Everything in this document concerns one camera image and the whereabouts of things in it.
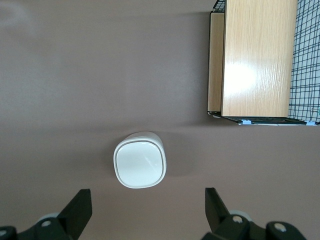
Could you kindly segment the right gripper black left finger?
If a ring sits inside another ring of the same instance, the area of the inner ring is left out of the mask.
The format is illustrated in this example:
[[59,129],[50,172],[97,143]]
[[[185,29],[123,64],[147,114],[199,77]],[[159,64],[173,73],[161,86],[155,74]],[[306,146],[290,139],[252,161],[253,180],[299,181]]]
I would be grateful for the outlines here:
[[90,189],[81,189],[61,212],[42,216],[30,228],[0,227],[2,240],[77,240],[92,217]]

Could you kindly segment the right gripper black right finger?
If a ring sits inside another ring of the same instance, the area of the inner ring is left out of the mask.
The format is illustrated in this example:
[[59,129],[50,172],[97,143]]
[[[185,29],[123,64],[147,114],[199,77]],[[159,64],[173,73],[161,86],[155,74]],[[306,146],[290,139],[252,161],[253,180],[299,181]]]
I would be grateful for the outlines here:
[[214,187],[205,189],[205,215],[211,229],[205,240],[305,240],[292,224],[270,221],[260,227],[247,217],[231,214]]

